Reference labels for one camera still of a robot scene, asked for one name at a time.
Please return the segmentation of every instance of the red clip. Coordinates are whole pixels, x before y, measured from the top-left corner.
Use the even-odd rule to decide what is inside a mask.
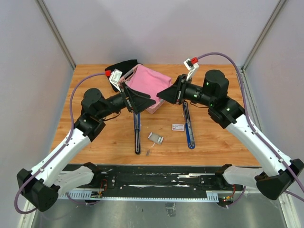
[[[111,76],[111,71],[110,71],[110,70],[106,70],[106,71],[105,71],[105,75],[106,75],[107,77]]]
[[[195,63],[197,63],[199,60],[198,60],[198,58],[196,58],[196,57],[194,57],[194,58],[192,58],[191,59],[191,63],[192,64],[195,64]]]

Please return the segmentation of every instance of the pink towel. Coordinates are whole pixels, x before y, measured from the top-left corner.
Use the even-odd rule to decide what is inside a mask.
[[[139,64],[128,82],[128,86],[131,89],[149,94],[151,99],[156,101],[156,104],[151,106],[154,108],[160,102],[160,98],[156,94],[171,86],[171,78]]]

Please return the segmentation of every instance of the metal frame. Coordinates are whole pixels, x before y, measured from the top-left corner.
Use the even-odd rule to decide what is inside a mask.
[[[270,31],[271,27],[273,26],[275,20],[277,19],[279,13],[282,11],[283,7],[285,6],[285,4],[288,2],[288,0],[279,0],[279,2],[277,3],[274,11],[272,12],[270,18],[268,19],[267,23],[265,24],[261,34],[259,35],[256,43],[254,44],[254,46],[252,47],[249,55],[247,56],[244,65],[242,66],[242,70],[246,70],[247,67],[249,66],[252,58],[254,57],[254,55],[256,54],[257,50],[260,48],[261,44],[263,43],[266,35],[268,34],[268,32]]]
[[[74,189],[69,191],[69,196],[74,200],[117,200],[117,201],[157,201],[157,202],[205,202],[205,203],[218,203],[218,194],[214,192],[207,192],[207,198],[193,198],[193,199],[179,199],[179,198],[141,198],[141,197],[107,197],[102,198],[92,198],[91,195],[94,191],[99,191],[99,189]],[[67,200],[67,194],[63,194],[58,197],[58,199]]]
[[[75,70],[76,63],[73,60],[69,50],[67,49],[67,46],[66,46],[65,42],[63,41],[63,39],[59,33],[59,30],[57,29],[56,24],[54,23],[54,20],[48,11],[48,8],[47,8],[45,2],[43,0],[35,0],[35,2],[37,3],[38,7],[41,10],[41,13],[43,14],[44,18],[46,19],[47,24],[49,25],[51,31],[53,32],[55,39],[57,40],[64,55],[66,56],[66,59],[70,63],[71,67]]]
[[[48,8],[44,2],[44,0],[35,0],[35,2],[37,3],[38,7],[40,8],[43,16],[45,17],[50,29],[52,30],[59,46],[61,47],[64,55],[66,56],[68,62],[70,63],[71,67],[73,69],[75,69],[76,64],[67,48],[67,46],[65,45],[49,11]],[[245,96],[246,99],[248,101],[248,105],[249,105],[249,109],[252,112],[252,119],[254,120],[255,124],[259,127],[260,130],[263,130],[263,126],[261,125],[260,121],[259,121],[259,115],[257,112],[257,108],[255,106],[255,101],[254,101],[254,97],[251,94],[251,88],[250,85],[247,81],[247,75],[246,75],[246,69],[248,68],[248,66],[250,65],[253,57],[255,56],[256,52],[259,50],[259,48],[261,47],[261,44],[263,43],[264,39],[266,38],[267,34],[269,33],[271,27],[273,26],[274,22],[276,21],[278,15],[280,14],[280,12],[282,11],[282,9],[284,8],[284,6],[286,5],[286,3],[288,2],[288,0],[279,0],[275,9],[273,10],[270,18],[268,19],[267,23],[265,24],[263,30],[261,31],[258,39],[256,40],[254,46],[252,47],[250,53],[248,54],[243,66],[241,67],[241,71],[242,71],[242,79],[243,79],[243,83],[244,83],[244,87],[245,87]],[[284,218],[286,220],[286,224],[287,227],[300,227],[300,220],[299,217],[296,213],[295,210],[295,206],[293,204],[293,199],[291,196],[287,195],[287,194],[282,194],[282,196],[279,198],[280,199],[280,203],[281,203],[281,207],[283,210],[283,215]],[[30,210],[33,206],[27,201],[24,207],[24,210]],[[31,213],[29,215],[22,215],[21,216],[21,220],[19,223],[19,228],[29,228],[31,227],[31,224],[33,222],[33,218],[35,216],[35,213]]]

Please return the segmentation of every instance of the metal floor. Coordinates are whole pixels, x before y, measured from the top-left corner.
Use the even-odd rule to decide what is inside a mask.
[[[287,227],[278,201],[268,200],[261,194],[243,196],[230,209],[216,203],[177,202],[175,212],[166,209],[165,202],[101,201],[95,206],[82,206],[59,199],[43,215],[44,218],[36,213],[32,228]]]

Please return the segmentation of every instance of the pink box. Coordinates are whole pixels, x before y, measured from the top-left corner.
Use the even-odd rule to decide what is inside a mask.
[[[156,104],[146,110],[153,114],[165,102],[158,98],[156,94],[171,86],[171,78],[157,71],[151,70],[141,64],[136,65],[132,70],[126,73],[121,79],[126,84],[136,91],[149,94],[151,99],[156,101]]]

